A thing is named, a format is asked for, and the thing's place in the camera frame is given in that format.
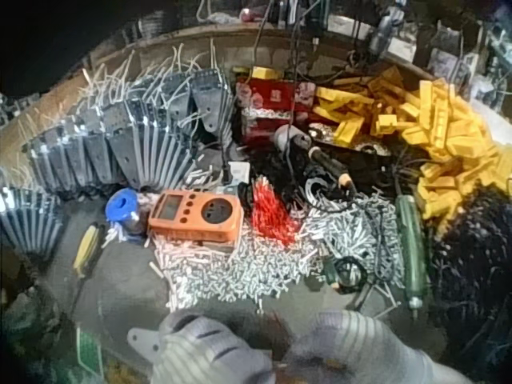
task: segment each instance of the blue tape roll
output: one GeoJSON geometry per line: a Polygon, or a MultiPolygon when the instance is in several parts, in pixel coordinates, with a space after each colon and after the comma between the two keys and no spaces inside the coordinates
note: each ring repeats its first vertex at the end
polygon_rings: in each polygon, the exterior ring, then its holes
{"type": "Polygon", "coordinates": [[[123,222],[132,219],[132,213],[138,215],[137,194],[130,188],[116,192],[108,201],[105,216],[109,222],[123,222]]]}

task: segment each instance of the workbench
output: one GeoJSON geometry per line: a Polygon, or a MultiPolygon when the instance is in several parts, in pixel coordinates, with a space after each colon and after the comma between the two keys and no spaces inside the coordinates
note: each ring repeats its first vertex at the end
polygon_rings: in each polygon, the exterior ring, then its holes
{"type": "MultiPolygon", "coordinates": [[[[66,314],[70,312],[76,287],[72,265],[78,245],[92,222],[105,222],[105,204],[104,198],[64,204],[68,221],[42,281],[66,314]]],[[[132,327],[156,330],[169,313],[166,308],[166,282],[148,266],[151,261],[155,261],[151,248],[114,240],[103,250],[72,318],[77,326],[94,335],[102,348],[148,375],[150,364],[128,345],[126,335],[132,327]]],[[[323,285],[319,292],[312,292],[304,280],[297,285],[289,284],[289,288],[280,299],[263,298],[263,309],[266,315],[279,316],[292,334],[306,332],[312,317],[320,310],[342,310],[354,298],[353,295],[340,295],[328,285],[323,285]]],[[[375,315],[388,305],[381,296],[374,294],[365,304],[363,313],[375,315]]],[[[252,347],[268,349],[272,345],[269,340],[272,335],[269,334],[268,323],[256,315],[256,309],[251,300],[232,303],[209,300],[198,306],[198,310],[227,324],[252,347]]],[[[385,321],[402,340],[426,350],[433,358],[444,350],[442,332],[426,324],[426,312],[422,313],[420,321],[413,324],[410,312],[402,307],[392,311],[385,321]]]]}

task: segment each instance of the screwdriver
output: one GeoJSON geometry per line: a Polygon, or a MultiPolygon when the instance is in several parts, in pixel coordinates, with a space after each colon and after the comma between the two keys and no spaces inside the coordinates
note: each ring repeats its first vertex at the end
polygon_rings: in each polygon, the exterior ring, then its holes
{"type": "Polygon", "coordinates": [[[87,228],[78,246],[77,255],[74,259],[73,270],[77,275],[77,284],[74,291],[73,301],[70,309],[70,317],[73,317],[74,309],[82,294],[85,282],[92,276],[96,264],[102,255],[100,241],[105,237],[105,226],[93,223],[87,228]]]}
{"type": "Polygon", "coordinates": [[[399,195],[396,199],[398,232],[402,243],[405,264],[406,299],[413,318],[423,307],[426,289],[425,247],[422,236],[422,219],[414,197],[399,195]]]}

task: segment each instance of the multimeter display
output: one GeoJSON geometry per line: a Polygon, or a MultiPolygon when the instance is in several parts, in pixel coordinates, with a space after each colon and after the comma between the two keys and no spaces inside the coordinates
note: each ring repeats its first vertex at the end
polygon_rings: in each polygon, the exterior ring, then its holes
{"type": "Polygon", "coordinates": [[[182,203],[183,196],[176,194],[167,195],[166,200],[163,203],[163,208],[160,211],[158,218],[163,220],[174,220],[176,213],[178,212],[179,205],[182,203]]]}

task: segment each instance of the gray work glove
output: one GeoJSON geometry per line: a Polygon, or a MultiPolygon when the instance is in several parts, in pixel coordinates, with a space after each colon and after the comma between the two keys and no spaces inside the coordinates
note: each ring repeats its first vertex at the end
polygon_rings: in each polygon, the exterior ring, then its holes
{"type": "Polygon", "coordinates": [[[160,325],[151,384],[273,384],[272,361],[226,326],[189,311],[160,325]]]}
{"type": "Polygon", "coordinates": [[[286,373],[308,384],[440,384],[470,382],[403,344],[379,320],[325,312],[284,358],[286,373]]]}

